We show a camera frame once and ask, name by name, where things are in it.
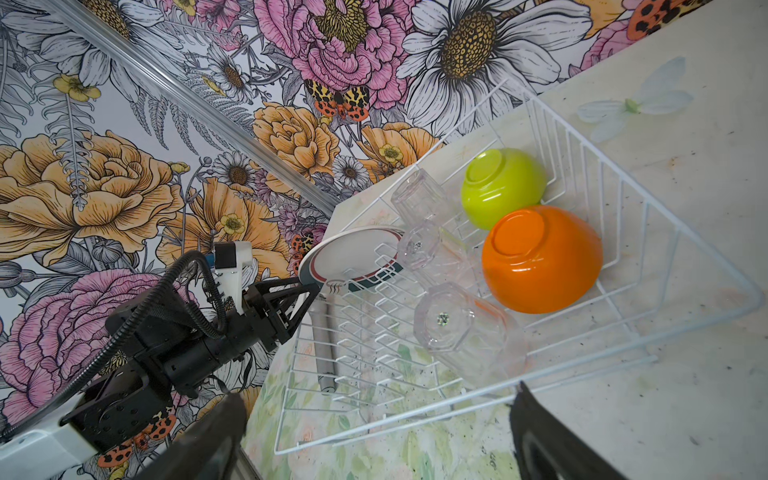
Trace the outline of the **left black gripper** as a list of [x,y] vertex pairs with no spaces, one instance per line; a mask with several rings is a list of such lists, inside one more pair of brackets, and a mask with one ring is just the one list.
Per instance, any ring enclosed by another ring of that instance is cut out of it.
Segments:
[[88,387],[60,423],[73,427],[96,450],[111,450],[154,429],[172,428],[174,395],[197,397],[204,380],[255,345],[271,351],[299,329],[320,286],[298,277],[254,282],[244,292],[244,313],[226,313],[219,334],[197,329],[182,297],[171,292],[121,347],[125,364]]

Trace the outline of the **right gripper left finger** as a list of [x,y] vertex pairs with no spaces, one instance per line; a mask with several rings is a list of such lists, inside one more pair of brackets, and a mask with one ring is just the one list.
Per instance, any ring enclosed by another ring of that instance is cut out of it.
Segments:
[[246,422],[244,400],[227,394],[135,478],[231,479]]

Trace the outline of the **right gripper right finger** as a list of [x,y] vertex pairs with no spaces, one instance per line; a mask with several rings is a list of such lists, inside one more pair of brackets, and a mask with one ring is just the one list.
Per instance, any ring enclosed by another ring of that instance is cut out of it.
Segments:
[[622,479],[624,475],[570,431],[521,382],[510,407],[522,479]]

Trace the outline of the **pink wooden plate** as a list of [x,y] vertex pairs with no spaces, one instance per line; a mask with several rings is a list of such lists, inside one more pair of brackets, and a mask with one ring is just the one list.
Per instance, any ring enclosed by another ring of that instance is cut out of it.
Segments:
[[324,239],[301,260],[298,278],[303,284],[371,289],[396,276],[398,246],[405,232],[392,226],[364,226]]

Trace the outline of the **clear glass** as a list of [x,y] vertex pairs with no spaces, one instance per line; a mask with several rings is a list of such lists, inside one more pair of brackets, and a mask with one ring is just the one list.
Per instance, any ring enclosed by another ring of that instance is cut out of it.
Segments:
[[448,229],[430,220],[405,232],[398,243],[397,262],[425,291],[454,283],[472,294],[482,292],[475,251]]
[[472,387],[525,370],[528,348],[517,321],[453,282],[432,286],[421,297],[413,330],[423,348]]
[[424,220],[444,224],[458,214],[458,207],[424,170],[414,170],[395,188],[391,202],[407,227]]

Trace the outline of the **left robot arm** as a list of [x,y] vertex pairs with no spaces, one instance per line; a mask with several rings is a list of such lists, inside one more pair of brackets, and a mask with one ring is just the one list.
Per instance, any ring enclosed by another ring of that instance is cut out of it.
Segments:
[[295,278],[251,285],[241,307],[209,321],[175,289],[141,294],[107,320],[110,335],[126,324],[124,364],[1,448],[1,467],[27,479],[47,479],[90,458],[111,469],[156,446],[177,425],[175,395],[194,399],[204,381],[255,345],[273,350],[298,330],[319,294]]

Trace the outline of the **orange bowl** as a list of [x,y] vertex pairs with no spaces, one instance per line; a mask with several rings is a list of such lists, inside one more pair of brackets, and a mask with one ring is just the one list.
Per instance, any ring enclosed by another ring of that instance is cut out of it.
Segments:
[[603,267],[603,245],[573,213],[536,205],[496,223],[484,241],[481,264],[501,305],[545,314],[571,306],[593,287]]

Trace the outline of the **lime green bowl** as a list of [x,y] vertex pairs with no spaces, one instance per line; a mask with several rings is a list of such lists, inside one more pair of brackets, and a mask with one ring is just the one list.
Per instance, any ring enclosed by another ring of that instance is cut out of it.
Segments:
[[488,149],[468,165],[461,185],[461,206],[472,225],[491,230],[505,215],[538,204],[547,187],[546,170],[528,153]]

